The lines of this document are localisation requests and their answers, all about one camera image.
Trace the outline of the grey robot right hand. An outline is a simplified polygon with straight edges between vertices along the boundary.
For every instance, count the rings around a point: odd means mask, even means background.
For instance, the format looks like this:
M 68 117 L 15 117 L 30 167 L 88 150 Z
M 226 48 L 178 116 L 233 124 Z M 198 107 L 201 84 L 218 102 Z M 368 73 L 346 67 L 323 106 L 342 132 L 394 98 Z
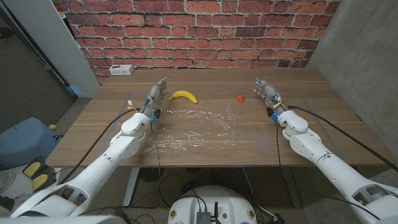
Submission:
M 265 105 L 267 106 L 267 115 L 274 121 L 277 121 L 279 116 L 288 110 L 287 105 L 283 102 L 280 92 L 266 80 L 257 77 L 256 87 L 253 91 L 264 100 Z

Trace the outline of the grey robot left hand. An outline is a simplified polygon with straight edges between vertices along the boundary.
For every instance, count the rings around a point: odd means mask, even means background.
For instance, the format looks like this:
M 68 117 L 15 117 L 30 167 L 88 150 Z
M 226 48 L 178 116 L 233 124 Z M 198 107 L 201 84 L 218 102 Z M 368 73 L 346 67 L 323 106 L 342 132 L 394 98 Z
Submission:
M 167 79 L 159 80 L 150 89 L 147 98 L 145 99 L 144 106 L 139 110 L 140 113 L 146 115 L 151 122 L 159 119 L 162 102 L 165 98 L 165 90 L 167 88 Z

